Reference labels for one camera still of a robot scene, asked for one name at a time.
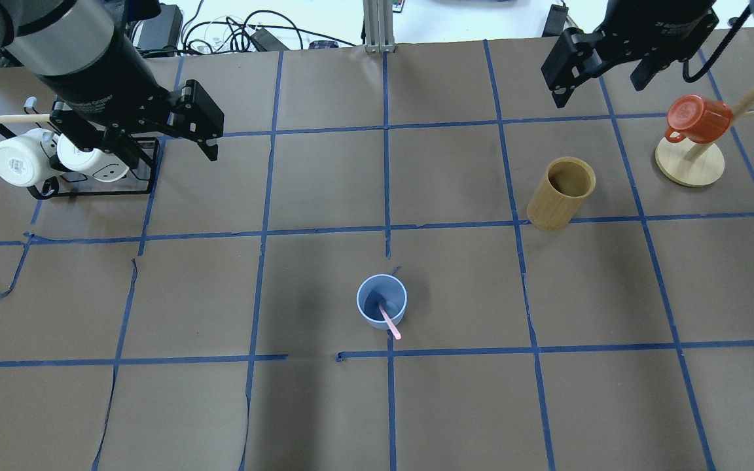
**mug handle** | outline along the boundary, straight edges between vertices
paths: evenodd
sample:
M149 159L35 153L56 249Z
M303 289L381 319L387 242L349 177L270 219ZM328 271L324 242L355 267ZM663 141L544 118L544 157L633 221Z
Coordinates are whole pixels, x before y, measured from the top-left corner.
M665 131L665 139L667 139L669 143L676 144L685 139L685 136L676 129L668 128L668 131Z

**blue tape grid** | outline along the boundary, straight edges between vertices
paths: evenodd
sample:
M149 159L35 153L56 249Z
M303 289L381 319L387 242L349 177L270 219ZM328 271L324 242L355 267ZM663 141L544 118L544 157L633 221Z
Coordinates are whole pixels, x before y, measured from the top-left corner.
M10 367L32 367L32 366L113 366L113 382L117 376L118 366L123 364L186 364L186 363L222 363L222 362L247 362L248 373L246 381L246 400L247 404L251 403L251 388L252 377L254 374L254 365L256 361L282 361L287 358L287 355L257 355L255 350L257 349L257 328L258 318L260 314L260 290L262 286L263 277L263 265L264 254L266 253L266 239L268 236L287 236L298 234L320 234L320 233L338 233L338 232L385 232L386 233L386 256L390 257L391 251L391 232L392 230L424 230L424 229L448 229L448 228L462 228L462 227L496 227L496 226L514 226L514 234L516 239L516 247L518 253L518 259L520 260L520 274L522 280L522 289L524 293L524 301L526 302L527 322L529 325L531 346L527 347L503 347L503 348L478 348L478 349L411 349L411 351L395 351L394 343L389 335L387 341L386 351L360 351L360 352L340 352L337 360L342 361L345 358L373 358L373 357L386 357L388 361L388 400L389 400L389 455L392 471L397 468L396 459L396 432L395 432L395 383L394 383L394 358L396 356L431 356L431 355L519 355L519 354L531 354L535 357L535 376L538 385L538 397L539 406L541 407L541 417L544 429L545 445L547 445L547 459L548 467L554 470L554 453L551 444L550 427L548 427L548 415L547 405L545 404L545 394L542 382L542 369L541 369L541 354L542 353L576 353L576 352L598 352L598 351L651 351L651 349L675 349L677 351L680 368L683 372L683 381L686 384L686 390L689 394L689 402L694 413L695 424L700 435L701 446L704 450L704 456L706 456L706 462L709 469L715 469L714 462L711 457L711 453L706 441L706 433L703 429L702 421L700 420L700 412L696 405L694 398L694 390L691 385L691 378L689 377L687 366L685 366L685 358L683 358L684 349L704 349L704 348L737 348L737 347L754 347L754 340L733 340L733 341L713 341L713 342L681 342L679 339L679 333L677 332L676 325L673 321L673 313L670 310L670 302L668 301L667 290L662 281L661 270L658 266L658 260L653 248L653 242L650 237L649 227L647 223L652 220L697 220L698 218L754 218L754 212L748 213L720 213L720 214L685 214L685 215L646 215L641 206L641 200L637 193L634 176L629 165L628 156L624 149L622 137L620 136L619 126L617 120L619 119L638 119L638 118L656 118L665 117L664 113L637 113L637 114L619 114L616 115L611 106L610 97L607 91L607 86L604 83L603 78L600 78L602 93L604 94L605 101L607 102L608 115L590 115L590 116L560 116L560 117L539 117L539 118L520 118L520 119L503 119L502 111L499 102L499 90L497 90L496 77L494 75L494 65L490 54L490 47L488 42L484 41L485 56L488 63L488 72L490 73L492 92L494 93L494 104L497 111L496 120L469 120L468 122L434 122L434 123L413 123L413 124L390 124L389 123L389 101L388 101L388 57L383 55L383 99L384 99L384 115L382 126L348 126L348 128L306 128L306 129L293 129L293 130L278 130L278 104L280 99L281 90L281 71L283 65L283 54L279 54L278 57L278 71L276 71L276 92L273 109L272 129L270 131L249 131L249 132L230 132L224 134L225 137L241 137L241 136L269 136L270 137L270 158L267 169L267 182L266 182L266 201L264 201L264 223L262 230L254 230L254 232L236 232L236 233L196 233L196 234L176 234L176 235L149 235L147 233L147 224L149 223L150 214L153 208L153 198L156 192L156 184L158 184L158 171L161 165L161 158L158 159L158 166L154 171L155 182L152 194L147 201L147 211L145 213L143 227L141 228L141 235L138 237L118 237L118 238L103 238L103 239L47 239L39 236L33 236L32 244L34 245L56 245L56 244L104 244L104 243L123 243L123 242L138 242L139 254L143 253L144 245L147 241L158 241L158 239L196 239L196 238L219 238L219 237L243 237L243 236L260 236L260 256L258 262L258 274L257 284L255 284L255 308L253 312L253 324L251 334L251 348L249 348L249 355L223 355L223 356L203 356L203 357L171 357L171 358L121 358L120 351L122 350L123 340L126 333L126 321L129 319L129 309L132 304L132 296L134 295L134 287L131 286L131 292L128 298L128 306L126 306L124 321L122 322L122 331L119 336L119 343L117 347L117 353L115 358L84 358L84 360L23 360L23 361L0 361L0 368ZM177 74L175 87L179 86L179 79L182 73L183 59L179 60L179 66L177 66ZM715 79L711 72L708 73L709 81L715 90L715 95L718 99L721 98L720 90L715 83ZM526 263L524 262L524 254L522 251L522 241L520 227L527 226L530 221L520 220L517 215L516 205L514 200L514 190L512 189L511 182L511 170L509 169L509 159L507 144L505 142L505 124L518 124L526 122L569 122L570 120L610 120L613 125L613 130L616 134L617 143L619 144L620 153L622 153L622 160L625 164L626 174L628 174L628 180L631 184L632 191L634 192L634 199L637 205L637 215L631 215L631 217L598 217L598 218L574 218L572 223L584 224L584 223L604 223L604 222L632 222L638 221L643 227L647 245L652 258L652 263L655 266L655 273L657 275L660 292L662 295L662 301L666 309L666 316L668 318L668 324L670 324L673 342L672 343L631 343L631 345L559 345L559 346L539 346L536 339L535 329L533 329L530 313L530 302L526 289ZM389 214L389 131L391 129L409 129L409 128L451 128L451 126L493 126L496 125L499 128L500 145L503 153L503 166L505 166L505 178L509 192L509 203L511 203L512 220L499 220L499 221L477 221L477 222L464 222L464 223L445 223L445 224L392 224ZM270 193L272 193L272 172L274 167L274 152L275 152L275 137L277 134L300 134L300 133L318 133L318 132L338 132L338 131L372 131L382 130L384 133L384 170L385 170L385 212L386 223L385 226L352 226L352 227L326 227L326 228L310 228L310 229L297 229L297 230L269 230L269 203ZM751 161L743 147L741 138L737 131L733 128L731 130L732 136L736 141L739 151L746 167L748 168L751 178L754 182L754 169ZM161 151L164 152L165 143L168 140L172 140L171 137L160 137L162 146ZM41 211L41 203L35 207L31 224L35 224ZM6 247L7 245L26 245L23 241L0 241L0 247ZM240 470L245 468L245 447L243 447L243 459L240 465Z

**red mug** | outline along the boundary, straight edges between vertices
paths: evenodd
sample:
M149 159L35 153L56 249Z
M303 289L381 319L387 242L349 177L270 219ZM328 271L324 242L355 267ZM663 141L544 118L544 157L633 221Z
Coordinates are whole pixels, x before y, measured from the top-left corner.
M723 101L700 95L680 96L668 110L665 139L674 144L686 137L693 143L712 143L729 129L731 122L732 111Z

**tan cylinder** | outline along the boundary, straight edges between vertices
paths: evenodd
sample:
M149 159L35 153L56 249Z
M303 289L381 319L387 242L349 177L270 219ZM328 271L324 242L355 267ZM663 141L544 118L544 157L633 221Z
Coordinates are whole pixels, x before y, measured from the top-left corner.
M595 190L595 172L580 158L561 157L548 165L529 200L528 217L542 230L561 230Z

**cup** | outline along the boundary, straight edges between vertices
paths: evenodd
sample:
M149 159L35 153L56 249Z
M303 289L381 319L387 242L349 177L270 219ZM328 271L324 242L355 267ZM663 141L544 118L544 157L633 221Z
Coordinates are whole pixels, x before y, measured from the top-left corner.
M60 136L57 156L60 158L60 163L68 169L90 175L99 182L111 183L123 179L130 170L115 155L98 149L92 149L90 152L82 151L65 135Z
M680 96L668 109L665 139L674 144L686 137L693 143L714 143L731 122L732 111L723 101L700 95Z
M595 182L595 171L580 158L554 159L529 200L529 220L538 229L563 229L595 190Z
M372 275L363 281L357 290L357 307L365 321L371 324L371 327L388 330L389 325L383 320L383 314L374 301L375 297L381 298L383 309L386 310L392 324L398 325L406 313L406 287L401 280L382 273Z
M0 177L11 185L31 187L57 175L51 168L57 138L54 132L34 128L0 142Z

